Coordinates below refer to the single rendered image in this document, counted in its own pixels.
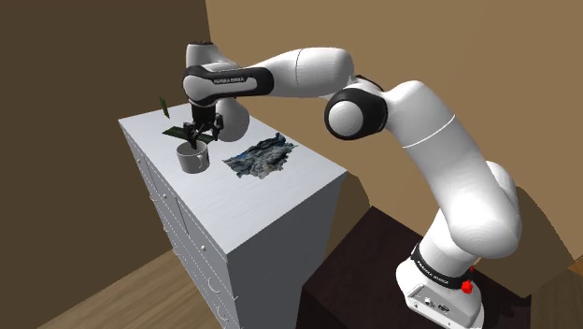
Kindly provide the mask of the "white chest of drawers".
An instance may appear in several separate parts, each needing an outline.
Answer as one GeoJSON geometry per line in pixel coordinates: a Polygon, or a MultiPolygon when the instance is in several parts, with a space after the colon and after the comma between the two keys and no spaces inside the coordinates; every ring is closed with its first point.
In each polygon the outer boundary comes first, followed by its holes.
{"type": "Polygon", "coordinates": [[[212,142],[210,165],[185,173],[167,130],[188,105],[120,120],[173,250],[221,329],[295,329],[302,287],[324,259],[346,170],[295,144],[264,178],[227,164],[276,131],[251,120],[235,142],[212,142]]]}

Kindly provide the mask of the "white mug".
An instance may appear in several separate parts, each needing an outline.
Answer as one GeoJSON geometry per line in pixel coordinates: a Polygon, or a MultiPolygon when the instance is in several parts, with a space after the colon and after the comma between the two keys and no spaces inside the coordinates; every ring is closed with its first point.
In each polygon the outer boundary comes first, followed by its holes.
{"type": "Polygon", "coordinates": [[[209,167],[207,143],[196,140],[192,145],[184,142],[177,147],[177,157],[181,169],[188,174],[202,173],[209,167]]]}

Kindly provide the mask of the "dark green flat slab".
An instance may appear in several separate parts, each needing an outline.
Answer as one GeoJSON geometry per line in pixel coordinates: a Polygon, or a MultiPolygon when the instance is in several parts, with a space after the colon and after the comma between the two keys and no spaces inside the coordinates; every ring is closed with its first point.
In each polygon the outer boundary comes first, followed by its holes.
{"type": "MultiPolygon", "coordinates": [[[[179,139],[183,139],[183,140],[186,140],[186,141],[189,140],[187,138],[187,136],[186,136],[186,134],[184,132],[184,129],[182,127],[173,126],[173,127],[169,128],[169,129],[163,131],[163,134],[164,135],[167,135],[167,136],[172,136],[172,137],[176,137],[176,138],[179,138],[179,139]]],[[[213,135],[208,135],[208,134],[201,134],[201,135],[199,135],[197,137],[197,139],[198,140],[201,140],[201,141],[203,141],[203,142],[205,142],[207,144],[210,143],[210,142],[212,142],[212,141],[214,141],[213,135]]]]}

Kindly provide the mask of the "blue grey crumpled cloth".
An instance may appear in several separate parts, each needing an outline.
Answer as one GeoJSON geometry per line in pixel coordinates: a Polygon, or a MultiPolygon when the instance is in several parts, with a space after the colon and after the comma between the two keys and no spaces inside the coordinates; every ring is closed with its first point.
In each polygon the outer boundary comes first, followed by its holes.
{"type": "Polygon", "coordinates": [[[281,133],[259,141],[242,153],[223,160],[235,174],[242,178],[246,175],[264,179],[274,171],[281,171],[287,163],[289,154],[296,145],[288,142],[281,133]]]}

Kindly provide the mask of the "dark robot stand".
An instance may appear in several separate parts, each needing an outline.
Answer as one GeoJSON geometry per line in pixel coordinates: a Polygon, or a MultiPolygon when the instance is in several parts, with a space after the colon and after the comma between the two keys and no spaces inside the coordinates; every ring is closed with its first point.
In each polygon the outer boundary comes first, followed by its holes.
{"type": "Polygon", "coordinates": [[[420,240],[370,207],[304,284],[296,329],[444,329],[407,307],[395,278],[420,240]]]}

